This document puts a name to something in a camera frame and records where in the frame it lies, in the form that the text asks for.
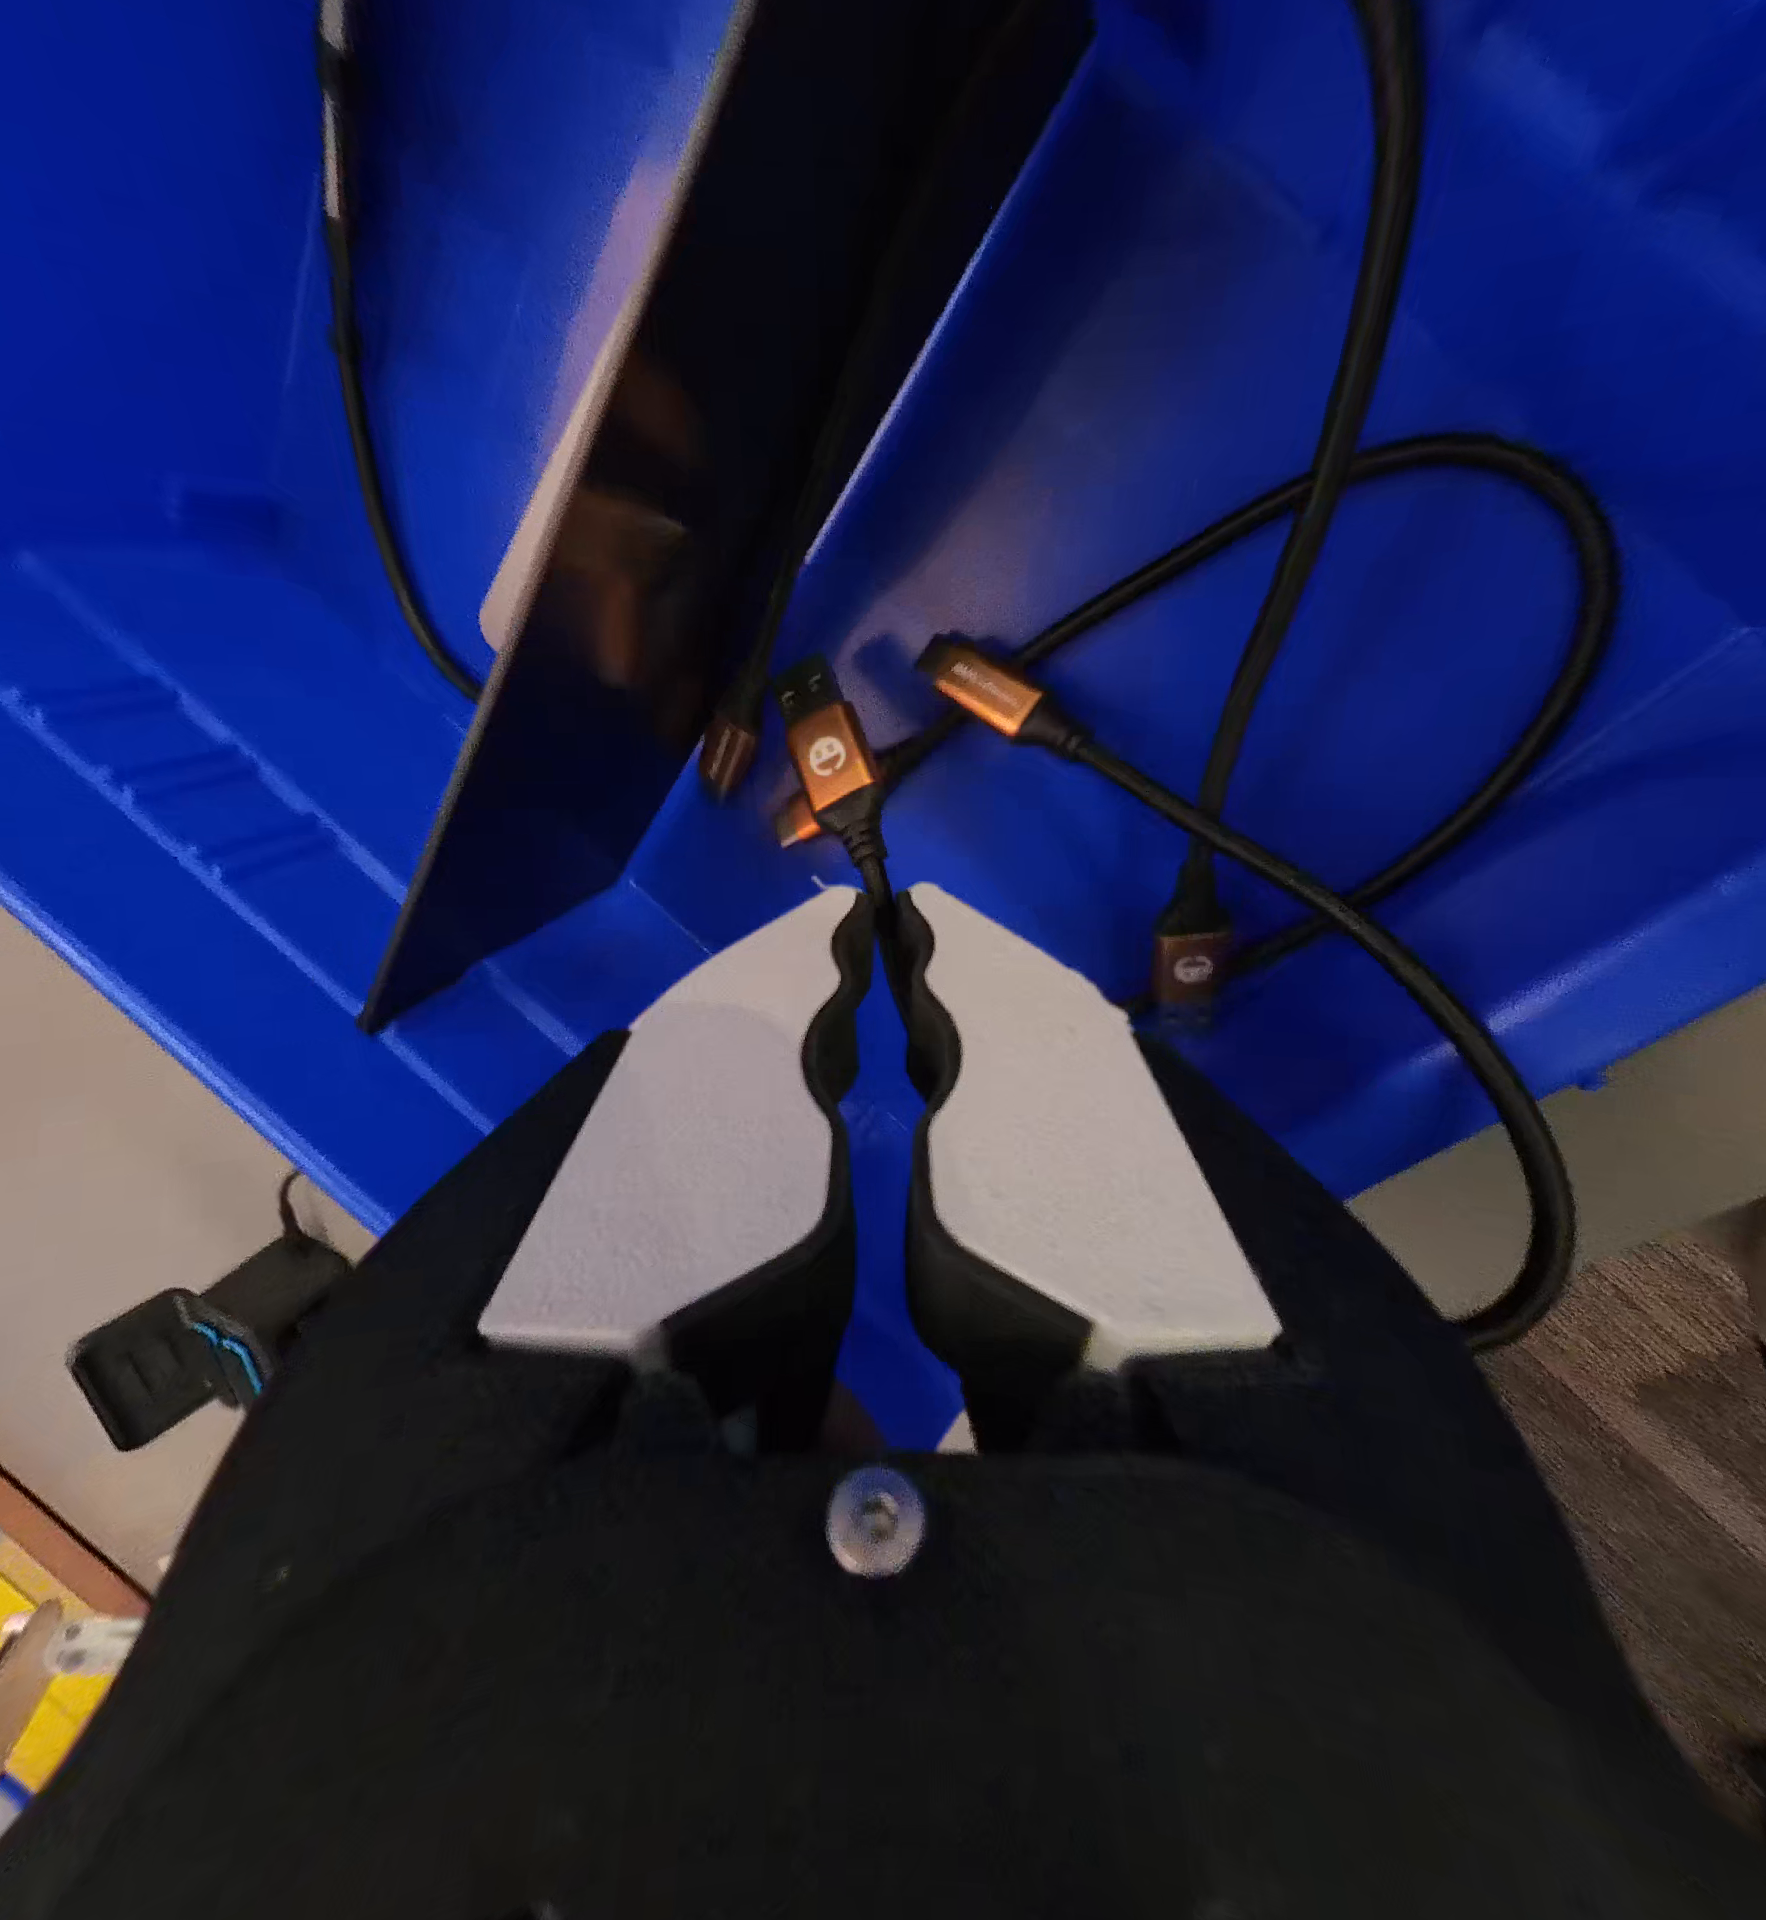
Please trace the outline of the blue plastic bin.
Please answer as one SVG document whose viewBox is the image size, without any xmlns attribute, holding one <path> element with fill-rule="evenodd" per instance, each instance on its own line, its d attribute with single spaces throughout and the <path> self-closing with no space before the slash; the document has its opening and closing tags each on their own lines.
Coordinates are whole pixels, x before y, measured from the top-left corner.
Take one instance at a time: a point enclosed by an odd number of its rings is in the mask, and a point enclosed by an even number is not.
<svg viewBox="0 0 1766 1920">
<path fill-rule="evenodd" d="M 1299 473 L 1365 229 L 1347 4 L 1096 4 L 782 634 L 870 732 Z M 1384 919 L 1559 1092 L 1766 984 L 1766 4 L 1423 4 L 1373 442 L 1574 467 L 1581 713 Z M 562 1060 L 840 870 L 693 770 L 610 885 L 356 1027 L 462 751 L 330 365 L 312 4 L 0 4 L 0 901 L 383 1230 Z M 726 4 L 369 4 L 358 276 L 396 516 L 464 637 Z"/>
</svg>

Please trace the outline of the black tablet with white back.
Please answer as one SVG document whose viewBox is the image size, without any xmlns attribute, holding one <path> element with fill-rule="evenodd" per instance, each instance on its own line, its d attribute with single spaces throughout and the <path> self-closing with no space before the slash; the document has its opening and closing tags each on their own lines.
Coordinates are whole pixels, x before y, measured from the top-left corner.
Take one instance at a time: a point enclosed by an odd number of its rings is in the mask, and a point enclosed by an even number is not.
<svg viewBox="0 0 1766 1920">
<path fill-rule="evenodd" d="M 586 290 L 362 1031 L 617 883 L 688 763 L 748 777 L 804 559 L 1092 34 L 1090 4 L 728 7 Z"/>
</svg>

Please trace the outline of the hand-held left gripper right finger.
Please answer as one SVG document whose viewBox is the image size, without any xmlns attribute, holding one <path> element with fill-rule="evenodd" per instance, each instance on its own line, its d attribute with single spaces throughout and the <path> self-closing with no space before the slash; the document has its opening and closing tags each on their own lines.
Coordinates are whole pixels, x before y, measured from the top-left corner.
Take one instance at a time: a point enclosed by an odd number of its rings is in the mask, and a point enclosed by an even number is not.
<svg viewBox="0 0 1766 1920">
<path fill-rule="evenodd" d="M 1128 1018 L 932 883 L 902 896 L 905 1066 L 923 1096 L 902 1284 L 978 1453 L 1058 1390 L 1152 1361 L 1267 1361 L 1283 1328 Z"/>
</svg>

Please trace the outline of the clear plastic connector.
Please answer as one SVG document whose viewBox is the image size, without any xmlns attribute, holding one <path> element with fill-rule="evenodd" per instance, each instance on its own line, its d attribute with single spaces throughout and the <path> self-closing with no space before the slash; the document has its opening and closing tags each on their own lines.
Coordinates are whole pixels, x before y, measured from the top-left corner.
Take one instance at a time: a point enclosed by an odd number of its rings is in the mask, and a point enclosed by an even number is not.
<svg viewBox="0 0 1766 1920">
<path fill-rule="evenodd" d="M 54 1678 L 114 1678 L 144 1627 L 144 1617 L 78 1615 L 54 1624 L 45 1665 Z"/>
</svg>

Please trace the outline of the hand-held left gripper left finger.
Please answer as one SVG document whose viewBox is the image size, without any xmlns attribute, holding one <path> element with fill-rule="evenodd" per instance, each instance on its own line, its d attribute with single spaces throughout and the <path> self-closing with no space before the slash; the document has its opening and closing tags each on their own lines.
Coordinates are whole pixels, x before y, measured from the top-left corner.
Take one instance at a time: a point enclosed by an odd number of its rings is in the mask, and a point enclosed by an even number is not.
<svg viewBox="0 0 1766 1920">
<path fill-rule="evenodd" d="M 770 1453 L 815 1443 L 854 1303 L 840 1102 L 861 894 L 832 885 L 630 1024 L 480 1316 L 494 1348 L 674 1373 Z"/>
</svg>

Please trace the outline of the black clamp with blue stripe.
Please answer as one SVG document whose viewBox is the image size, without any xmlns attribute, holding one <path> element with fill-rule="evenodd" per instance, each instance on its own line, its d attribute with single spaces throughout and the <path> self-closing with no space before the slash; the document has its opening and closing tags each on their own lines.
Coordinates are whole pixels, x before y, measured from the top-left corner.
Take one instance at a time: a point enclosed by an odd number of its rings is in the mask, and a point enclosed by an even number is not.
<svg viewBox="0 0 1766 1920">
<path fill-rule="evenodd" d="M 68 1348 L 68 1377 L 118 1450 L 147 1448 L 210 1406 L 245 1414 L 352 1271 L 352 1261 L 298 1220 L 297 1182 L 289 1171 L 279 1187 L 272 1241 L 218 1284 L 165 1287 Z"/>
</svg>

